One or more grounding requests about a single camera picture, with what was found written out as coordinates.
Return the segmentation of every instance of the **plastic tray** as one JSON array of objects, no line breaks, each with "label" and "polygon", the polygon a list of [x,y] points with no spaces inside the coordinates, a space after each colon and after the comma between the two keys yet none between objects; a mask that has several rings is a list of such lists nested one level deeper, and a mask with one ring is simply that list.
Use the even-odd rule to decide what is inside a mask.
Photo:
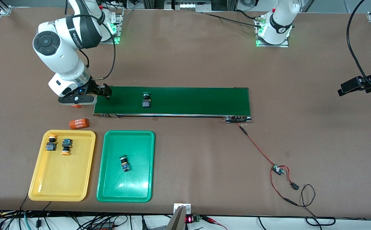
[{"label": "plastic tray", "polygon": [[[120,156],[130,171],[123,172]],[[152,197],[154,133],[108,131],[103,144],[97,198],[101,202],[148,202]]]},{"label": "plastic tray", "polygon": [[[47,151],[48,135],[57,135],[57,148]],[[63,139],[72,139],[69,156],[61,155]],[[33,201],[81,201],[85,198],[96,135],[92,131],[49,130],[43,136],[29,187]]]}]

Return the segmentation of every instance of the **wire bundle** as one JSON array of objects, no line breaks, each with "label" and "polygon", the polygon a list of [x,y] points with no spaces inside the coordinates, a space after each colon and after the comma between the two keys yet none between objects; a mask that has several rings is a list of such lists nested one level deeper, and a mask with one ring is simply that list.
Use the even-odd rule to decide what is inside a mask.
[{"label": "wire bundle", "polygon": [[[297,204],[296,202],[294,202],[294,201],[292,201],[292,200],[290,200],[289,198],[286,198],[286,197],[284,197],[283,195],[281,195],[281,193],[278,191],[278,189],[275,187],[275,185],[273,184],[273,181],[272,181],[272,171],[273,171],[273,169],[274,169],[274,166],[276,165],[276,164],[274,164],[273,162],[272,162],[272,160],[270,160],[267,156],[266,156],[266,154],[260,149],[260,147],[252,140],[252,138],[248,135],[248,133],[245,131],[245,129],[243,128],[243,127],[241,127],[241,125],[240,124],[238,124],[237,123],[237,125],[238,125],[238,127],[241,129],[241,131],[248,137],[248,139],[255,145],[255,147],[258,149],[258,151],[269,161],[269,163],[272,165],[272,168],[271,168],[271,170],[270,170],[270,172],[269,172],[269,180],[270,180],[270,182],[271,182],[271,185],[272,185],[272,187],[273,187],[273,189],[275,190],[275,192],[284,200],[284,201],[286,201],[286,202],[288,202],[288,203],[290,203],[290,204],[292,204],[292,205],[295,205],[295,206],[297,206],[297,207],[301,207],[301,208],[304,208],[306,211],[308,211],[312,216],[311,217],[306,217],[305,218],[305,221],[307,222],[307,224],[309,224],[309,225],[311,225],[311,226],[314,226],[314,227],[319,227],[320,228],[320,230],[322,230],[322,226],[332,226],[332,225],[334,225],[334,224],[336,224],[336,219],[334,218],[334,217],[317,217],[317,216],[315,216],[315,214],[313,214],[313,212],[312,211],[310,211],[307,207],[308,206],[310,206],[312,203],[313,203],[313,201],[314,201],[314,199],[315,199],[315,197],[316,197],[316,192],[315,192],[315,189],[313,188],[313,186],[312,185],[310,185],[310,184],[306,184],[303,188],[302,188],[302,190],[301,190],[301,196],[300,196],[300,200],[301,200],[301,202],[302,202],[302,205],[300,205],[300,204]],[[294,187],[294,186],[296,186],[296,184],[294,183],[294,182],[292,182],[292,180],[291,180],[291,175],[290,175],[290,171],[289,171],[289,167],[288,166],[286,166],[286,165],[281,165],[281,166],[279,166],[280,168],[282,168],[282,169],[286,169],[286,175],[287,175],[287,180],[288,180],[288,182],[292,185],[292,187],[295,189],[295,190],[297,190],[299,187]],[[307,204],[305,204],[305,201],[304,201],[304,190],[305,190],[305,188],[307,188],[307,187],[311,187],[312,188],[312,191],[313,191],[313,197],[312,197],[312,199],[311,199],[311,201],[309,202],[309,203],[307,203]],[[330,219],[330,220],[333,220],[333,222],[332,223],[328,223],[328,224],[320,224],[319,223],[319,221],[317,220],[317,218],[319,218],[319,219]],[[315,221],[315,224],[313,224],[313,223],[310,223],[309,222],[309,219],[313,219],[314,221]],[[259,220],[259,222],[260,222],[260,224],[261,224],[261,227],[264,229],[264,230],[266,230],[265,229],[265,227],[263,226],[263,224],[262,224],[262,221],[261,221],[261,218],[260,217],[258,217],[258,220]]]}]

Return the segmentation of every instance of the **electronic component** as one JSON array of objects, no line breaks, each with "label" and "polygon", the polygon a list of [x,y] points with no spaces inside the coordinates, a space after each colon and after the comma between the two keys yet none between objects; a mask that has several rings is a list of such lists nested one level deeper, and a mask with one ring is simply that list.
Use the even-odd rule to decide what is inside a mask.
[{"label": "electronic component", "polygon": [[72,147],[72,140],[71,139],[63,139],[62,147],[71,148]]},{"label": "electronic component", "polygon": [[200,222],[200,220],[201,220],[200,215],[187,215],[187,217],[185,218],[185,222],[187,224],[191,224],[194,222]]},{"label": "electronic component", "polygon": [[143,102],[141,103],[141,105],[143,106],[143,108],[149,109],[150,108],[150,102],[152,102],[151,99],[150,99],[150,93],[149,92],[144,92],[143,93]]},{"label": "electronic component", "polygon": [[87,128],[89,127],[89,119],[77,119],[69,122],[69,127],[71,129]]},{"label": "electronic component", "polygon": [[276,172],[279,176],[282,174],[285,174],[285,171],[281,167],[279,167],[277,164],[273,165],[272,170]]},{"label": "electronic component", "polygon": [[294,182],[291,183],[291,186],[295,190],[298,190],[299,189],[299,186],[297,184],[295,184]]},{"label": "electronic component", "polygon": [[123,172],[130,171],[129,163],[127,162],[127,155],[123,155],[119,158],[120,158],[120,162],[122,163]]},{"label": "electronic component", "polygon": [[69,148],[72,147],[72,140],[71,139],[63,139],[63,141],[62,141],[62,147],[63,147],[63,150],[62,150],[62,152],[60,154],[61,155],[64,155],[64,156],[70,155]]},{"label": "electronic component", "polygon": [[56,142],[48,142],[46,143],[46,150],[48,151],[55,151],[56,150]]},{"label": "electronic component", "polygon": [[49,142],[55,142],[56,141],[56,135],[49,135]]},{"label": "electronic component", "polygon": [[55,151],[56,150],[56,135],[49,135],[49,142],[46,143],[46,150]]},{"label": "electronic component", "polygon": [[70,155],[70,150],[68,147],[64,147],[62,152],[60,153],[61,155],[64,155],[64,156],[69,156]]}]

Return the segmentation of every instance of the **cable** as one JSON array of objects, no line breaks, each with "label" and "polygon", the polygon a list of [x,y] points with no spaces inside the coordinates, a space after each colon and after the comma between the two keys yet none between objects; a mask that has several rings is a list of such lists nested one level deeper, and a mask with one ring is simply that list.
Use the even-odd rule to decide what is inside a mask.
[{"label": "cable", "polygon": [[135,5],[135,6],[133,6],[133,7],[130,9],[130,12],[126,15],[126,17],[123,18],[123,20],[122,20],[122,24],[123,24],[124,20],[126,20],[126,19],[130,16],[130,14],[133,13],[134,9],[137,8],[137,7],[139,7],[139,6],[140,6],[140,4]]},{"label": "cable", "polygon": [[65,15],[67,15],[67,0],[65,0]]},{"label": "cable", "polygon": [[24,218],[24,220],[25,220],[26,227],[27,227],[29,230],[32,230],[32,229],[31,229],[31,226],[29,226],[28,220],[26,219],[26,212],[23,213],[23,218]]},{"label": "cable", "polygon": [[204,14],[204,15],[209,15],[209,16],[213,16],[213,17],[216,17],[216,18],[219,18],[219,19],[224,19],[224,20],[227,20],[227,21],[230,21],[230,22],[235,22],[235,23],[240,23],[240,24],[243,24],[243,25],[249,25],[249,26],[253,26],[253,27],[257,27],[257,28],[261,28],[260,25],[254,25],[254,24],[250,24],[250,23],[245,23],[245,22],[240,22],[240,21],[236,21],[236,20],[232,20],[232,19],[227,19],[227,18],[224,18],[224,17],[218,16],[218,15],[210,14],[210,13],[202,13],[202,14]]},{"label": "cable", "polygon": [[121,224],[117,224],[117,225],[113,225],[113,226],[114,226],[114,227],[119,227],[119,226],[123,225],[124,223],[126,223],[128,219],[129,219],[129,218],[126,216],[126,220],[125,220],[123,223],[121,223]]},{"label": "cable", "polygon": [[355,63],[360,71],[360,73],[362,74],[362,77],[364,78],[364,80],[369,83],[371,85],[371,81],[368,79],[368,77],[366,76],[366,74],[364,73],[358,59],[356,58],[355,56],[355,53],[353,52],[353,49],[352,49],[352,46],[351,46],[351,41],[349,39],[349,29],[351,27],[351,22],[352,22],[352,19],[353,19],[353,16],[355,15],[356,11],[358,10],[359,6],[364,2],[365,0],[361,0],[358,5],[355,7],[355,9],[353,10],[352,14],[351,14],[351,17],[349,18],[349,21],[348,21],[348,26],[346,27],[346,42],[348,43],[348,48],[349,48],[349,51],[351,52],[351,55],[352,55],[352,58],[355,60]]},{"label": "cable", "polygon": [[240,10],[240,9],[236,9],[235,12],[241,12],[245,17],[249,18],[249,19],[252,19],[252,20],[255,20],[256,17],[251,17],[251,16],[248,16],[248,14],[246,14],[244,11]]},{"label": "cable", "polygon": [[215,223],[216,225],[219,225],[219,226],[221,226],[221,227],[223,227],[223,228],[225,228],[226,230],[228,230],[228,228],[227,227],[225,227],[224,225],[222,225],[222,224],[218,224],[217,222]]},{"label": "cable", "polygon": [[269,160],[269,158],[265,155],[265,153],[262,152],[260,147],[258,147],[257,144],[255,144],[255,142],[251,139],[251,137],[248,135],[245,129],[240,124],[237,123],[237,125],[238,127],[240,127],[241,131],[244,132],[245,135],[247,135],[248,139],[255,145],[255,147],[257,147],[258,151],[269,161],[269,163],[272,164],[272,166],[274,166],[275,164],[271,160]]},{"label": "cable", "polygon": [[86,67],[89,68],[89,57],[82,50],[79,50],[79,51],[86,57],[86,60],[87,60]]},{"label": "cable", "polygon": [[[241,129],[241,131],[248,137],[248,139],[255,145],[255,147],[258,149],[258,151],[272,164],[272,168],[271,168],[271,170],[269,171],[269,180],[270,180],[270,182],[271,182],[271,185],[272,185],[272,187],[273,187],[273,189],[275,190],[275,192],[284,200],[284,201],[286,201],[286,202],[288,202],[288,203],[290,203],[290,204],[292,204],[292,205],[295,205],[295,206],[297,206],[297,207],[301,207],[301,208],[304,208],[306,211],[308,211],[308,213],[310,213],[311,215],[312,215],[312,217],[306,217],[305,218],[305,221],[307,222],[307,224],[309,224],[309,225],[311,225],[311,226],[315,226],[315,227],[319,227],[321,230],[322,230],[322,226],[332,226],[332,225],[334,225],[334,224],[336,224],[336,219],[334,218],[334,217],[317,217],[312,211],[310,211],[307,207],[308,206],[310,206],[312,203],[313,203],[313,201],[314,201],[314,199],[315,199],[315,197],[316,197],[316,192],[315,192],[315,189],[313,188],[313,186],[312,185],[310,185],[310,184],[306,184],[306,185],[304,185],[304,187],[302,188],[302,190],[301,190],[301,196],[300,196],[300,201],[302,202],[302,205],[299,205],[299,204],[297,204],[296,202],[294,202],[294,201],[292,201],[292,200],[290,200],[289,198],[286,198],[286,197],[284,197],[279,191],[278,191],[278,189],[275,187],[275,185],[273,184],[273,180],[272,180],[272,171],[275,171],[275,172],[277,172],[276,170],[275,170],[275,166],[277,166],[276,164],[274,164],[271,160],[269,160],[269,158],[265,155],[265,153],[263,153],[262,152],[262,150],[259,148],[259,146],[257,146],[257,144],[255,144],[255,142],[252,140],[252,138],[248,135],[248,133],[247,133],[247,131],[245,131],[245,129],[240,125],[240,124],[238,124],[237,123],[237,125],[238,125],[238,127]],[[289,167],[288,166],[286,166],[286,165],[281,165],[281,166],[279,166],[280,168],[282,168],[282,169],[286,169],[286,174],[287,174],[287,180],[289,181],[289,183],[291,184],[291,186],[292,186],[292,188],[293,189],[295,189],[295,190],[298,190],[299,189],[299,186],[298,185],[296,185],[294,182],[292,182],[292,180],[291,180],[291,175],[290,175],[290,170],[289,170]],[[307,188],[308,186],[310,186],[311,188],[312,188],[312,191],[313,191],[313,193],[314,193],[314,195],[313,195],[313,197],[312,197],[312,199],[310,200],[310,202],[308,202],[308,204],[305,204],[305,202],[304,202],[304,190],[305,190],[305,188]],[[313,219],[315,222],[316,222],[316,224],[312,224],[312,223],[310,223],[309,221],[308,221],[308,219],[309,218],[311,218],[311,219]],[[331,220],[333,220],[333,223],[330,223],[330,224],[320,224],[319,223],[319,221],[316,219],[316,218],[319,218],[319,219],[331,219]],[[261,219],[258,217],[258,219],[260,220],[260,224],[261,224],[261,226],[263,227],[263,229],[265,229],[264,228],[264,226],[262,225],[262,223],[261,223]]]},{"label": "cable", "polygon": [[52,202],[50,201],[49,203],[48,203],[48,205],[46,205],[43,209],[42,209],[42,211],[39,213],[39,215],[38,215],[38,220],[36,221],[36,228],[38,228],[38,230],[39,230],[39,227],[41,226],[41,220],[39,219],[40,217],[41,217],[41,214],[42,214],[42,212],[43,211],[45,211],[45,209],[51,204]]},{"label": "cable", "polygon": [[48,221],[46,220],[46,216],[43,216],[43,219],[45,220],[46,226],[48,227],[49,230],[52,230],[51,227],[48,224]]},{"label": "cable", "polygon": [[113,62],[111,64],[111,68],[110,68],[110,71],[109,73],[105,76],[105,77],[102,77],[102,78],[96,78],[96,79],[93,79],[93,80],[105,80],[106,78],[108,78],[108,76],[110,76],[111,72],[113,71],[113,68],[114,68],[114,63],[115,63],[115,60],[116,60],[116,43],[114,42],[114,39],[113,39],[113,35],[111,34],[111,32],[108,30],[107,26],[102,23],[97,17],[93,16],[93,15],[89,15],[89,14],[78,14],[78,15],[73,15],[71,16],[72,18],[78,18],[78,17],[91,17],[93,19],[95,19],[97,22],[99,22],[99,24],[102,24],[106,30],[109,32],[110,34],[110,38],[111,40],[113,41]]},{"label": "cable", "polygon": [[25,195],[25,199],[23,199],[22,204],[20,204],[20,206],[19,206],[19,210],[20,210],[20,211],[23,211],[23,210],[22,210],[22,206],[23,206],[23,204],[25,203],[26,198],[28,198],[28,193],[26,193],[26,195]]},{"label": "cable", "polygon": [[261,218],[260,218],[260,217],[258,217],[258,220],[260,221],[261,227],[262,227],[264,230],[266,230],[266,228],[265,228],[264,225],[262,224],[262,221],[261,221]]}]

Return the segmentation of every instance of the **green tray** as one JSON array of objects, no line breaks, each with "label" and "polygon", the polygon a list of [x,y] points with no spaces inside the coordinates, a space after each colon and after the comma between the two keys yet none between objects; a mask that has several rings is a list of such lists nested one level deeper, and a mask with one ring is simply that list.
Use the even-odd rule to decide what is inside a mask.
[{"label": "green tray", "polygon": [[[123,172],[120,156],[130,171]],[[105,134],[97,199],[100,202],[148,202],[152,197],[154,133],[115,131]]]}]

